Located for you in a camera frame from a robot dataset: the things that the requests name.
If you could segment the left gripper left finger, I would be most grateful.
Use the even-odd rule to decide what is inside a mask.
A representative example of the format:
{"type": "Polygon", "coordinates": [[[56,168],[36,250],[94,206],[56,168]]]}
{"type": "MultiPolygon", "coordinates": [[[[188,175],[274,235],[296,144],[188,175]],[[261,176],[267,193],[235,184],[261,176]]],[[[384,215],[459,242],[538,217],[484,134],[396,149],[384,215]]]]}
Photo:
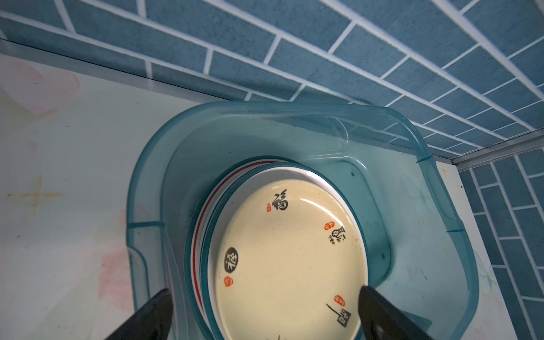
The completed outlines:
{"type": "Polygon", "coordinates": [[[106,340],[167,339],[172,323],[170,290],[160,290],[106,340]]]}

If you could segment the white plate orange striped rim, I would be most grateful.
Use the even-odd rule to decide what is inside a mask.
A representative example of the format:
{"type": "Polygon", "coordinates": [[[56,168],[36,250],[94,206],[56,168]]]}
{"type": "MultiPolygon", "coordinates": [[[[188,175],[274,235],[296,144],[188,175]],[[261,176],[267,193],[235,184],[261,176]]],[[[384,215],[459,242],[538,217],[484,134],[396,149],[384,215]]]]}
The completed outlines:
{"type": "Polygon", "coordinates": [[[246,174],[248,171],[267,164],[291,163],[285,157],[251,157],[242,160],[221,173],[209,187],[205,190],[202,197],[198,200],[196,211],[194,212],[186,240],[184,254],[184,280],[185,288],[188,292],[188,303],[194,316],[198,328],[203,332],[209,330],[205,316],[203,302],[201,297],[201,288],[199,283],[200,256],[201,247],[208,221],[211,217],[215,205],[218,203],[221,195],[234,183],[236,179],[246,174]]]}

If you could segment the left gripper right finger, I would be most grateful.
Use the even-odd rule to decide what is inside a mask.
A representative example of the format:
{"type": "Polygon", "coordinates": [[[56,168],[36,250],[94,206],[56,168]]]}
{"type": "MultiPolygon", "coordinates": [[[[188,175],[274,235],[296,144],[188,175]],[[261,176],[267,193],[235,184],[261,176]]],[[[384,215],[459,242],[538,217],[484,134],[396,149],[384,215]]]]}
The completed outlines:
{"type": "Polygon", "coordinates": [[[370,286],[361,287],[358,315],[366,339],[432,339],[370,286]]]}

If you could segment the teal translucent plastic bin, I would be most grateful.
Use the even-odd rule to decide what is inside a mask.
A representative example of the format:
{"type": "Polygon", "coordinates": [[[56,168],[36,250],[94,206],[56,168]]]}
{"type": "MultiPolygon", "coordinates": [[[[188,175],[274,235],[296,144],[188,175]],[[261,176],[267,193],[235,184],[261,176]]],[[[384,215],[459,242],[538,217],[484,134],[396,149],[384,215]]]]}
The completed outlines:
{"type": "Polygon", "coordinates": [[[370,286],[432,339],[459,339],[478,302],[473,248],[424,139],[398,112],[330,103],[217,102],[167,122],[127,199],[133,300],[172,297],[168,339],[365,339],[370,286]],[[189,223],[227,168],[198,275],[209,330],[184,280],[189,223]]]}

